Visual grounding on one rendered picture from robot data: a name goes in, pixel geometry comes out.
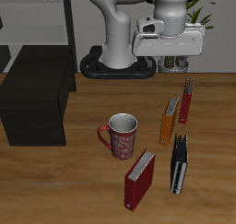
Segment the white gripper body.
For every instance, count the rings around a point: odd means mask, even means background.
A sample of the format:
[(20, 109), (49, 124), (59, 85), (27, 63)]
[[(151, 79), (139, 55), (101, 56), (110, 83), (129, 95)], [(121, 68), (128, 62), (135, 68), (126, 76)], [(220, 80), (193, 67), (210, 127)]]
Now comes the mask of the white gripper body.
[(194, 56), (203, 49), (205, 27), (200, 23), (185, 24), (183, 33), (174, 38), (161, 37), (159, 34), (140, 33), (133, 38), (134, 56)]

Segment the thin red book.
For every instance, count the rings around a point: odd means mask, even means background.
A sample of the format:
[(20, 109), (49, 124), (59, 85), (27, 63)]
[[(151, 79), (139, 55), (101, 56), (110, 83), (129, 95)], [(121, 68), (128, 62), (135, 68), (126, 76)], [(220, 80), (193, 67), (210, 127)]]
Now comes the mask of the thin red book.
[(179, 114), (179, 124), (186, 124), (188, 118), (188, 112), (190, 109), (190, 103), (192, 99), (195, 80), (192, 78), (186, 78), (183, 89), (183, 98)]

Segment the orange book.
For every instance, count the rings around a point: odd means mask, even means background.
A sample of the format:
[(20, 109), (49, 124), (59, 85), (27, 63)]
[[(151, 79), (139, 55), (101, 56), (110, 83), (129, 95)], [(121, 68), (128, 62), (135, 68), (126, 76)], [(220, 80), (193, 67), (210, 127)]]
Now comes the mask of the orange book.
[(160, 128), (159, 143), (162, 146), (168, 146), (177, 112), (179, 98), (170, 96), (162, 114), (162, 122)]

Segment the black book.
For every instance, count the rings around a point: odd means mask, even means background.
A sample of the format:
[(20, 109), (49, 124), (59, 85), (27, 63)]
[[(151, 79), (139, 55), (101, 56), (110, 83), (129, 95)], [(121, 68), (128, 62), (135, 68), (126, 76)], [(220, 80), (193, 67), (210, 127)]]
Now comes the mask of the black book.
[(176, 135), (171, 155), (171, 192), (174, 194), (182, 192), (187, 165), (187, 135)]

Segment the thick red book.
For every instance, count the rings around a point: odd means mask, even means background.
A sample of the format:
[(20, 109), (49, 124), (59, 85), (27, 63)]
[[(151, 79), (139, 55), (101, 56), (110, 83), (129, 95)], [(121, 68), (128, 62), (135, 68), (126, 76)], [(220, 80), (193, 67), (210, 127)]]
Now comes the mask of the thick red book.
[(124, 207), (134, 211), (152, 184), (155, 153), (146, 149), (124, 176)]

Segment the green pot plant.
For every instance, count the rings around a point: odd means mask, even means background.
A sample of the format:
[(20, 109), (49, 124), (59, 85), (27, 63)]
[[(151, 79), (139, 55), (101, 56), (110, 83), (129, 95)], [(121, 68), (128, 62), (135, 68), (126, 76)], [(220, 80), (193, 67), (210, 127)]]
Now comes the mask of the green pot plant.
[[(189, 10), (192, 8), (196, 3), (198, 3), (200, 0), (188, 0), (186, 4), (186, 10)], [(193, 13), (188, 13), (188, 21), (191, 24), (196, 24), (198, 21), (199, 14), (202, 10), (202, 7), (200, 7), (197, 10), (194, 10)], [(210, 21), (211, 14), (205, 16), (202, 20), (200, 20), (198, 23), (203, 25), (205, 29), (213, 29), (213, 26), (208, 26), (207, 23)], [(183, 56), (183, 60), (180, 62), (179, 65), (175, 64), (175, 58), (176, 56), (173, 56), (173, 66), (166, 66), (165, 65), (165, 57), (161, 56), (158, 61), (158, 71), (160, 73), (186, 73), (188, 70), (188, 57)]]

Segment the red patterned mug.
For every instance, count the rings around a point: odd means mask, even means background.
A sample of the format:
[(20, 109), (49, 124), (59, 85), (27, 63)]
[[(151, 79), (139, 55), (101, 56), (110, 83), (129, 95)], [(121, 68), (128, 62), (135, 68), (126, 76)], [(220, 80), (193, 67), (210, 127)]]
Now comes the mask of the red patterned mug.
[[(130, 159), (134, 152), (136, 139), (137, 119), (128, 113), (113, 115), (108, 125), (101, 125), (97, 130), (98, 139), (112, 151), (112, 155), (119, 160)], [(101, 135), (107, 131), (111, 142), (108, 143)]]

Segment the dark brown desk caddy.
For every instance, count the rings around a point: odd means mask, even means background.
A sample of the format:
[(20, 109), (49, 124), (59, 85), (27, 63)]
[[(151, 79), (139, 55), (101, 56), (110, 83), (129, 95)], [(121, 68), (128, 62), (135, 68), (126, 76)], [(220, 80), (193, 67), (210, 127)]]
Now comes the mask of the dark brown desk caddy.
[(0, 119), (9, 144), (63, 146), (65, 108), (75, 90), (70, 46), (23, 46), (0, 86)]

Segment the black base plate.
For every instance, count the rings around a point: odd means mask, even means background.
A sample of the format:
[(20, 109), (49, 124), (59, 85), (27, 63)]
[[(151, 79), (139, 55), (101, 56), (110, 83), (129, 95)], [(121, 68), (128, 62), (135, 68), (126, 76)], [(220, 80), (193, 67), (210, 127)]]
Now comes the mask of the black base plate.
[(152, 57), (138, 57), (127, 68), (112, 69), (99, 61), (102, 52), (100, 45), (92, 46), (89, 54), (80, 62), (80, 72), (91, 79), (145, 79), (152, 77), (157, 70), (156, 61)]

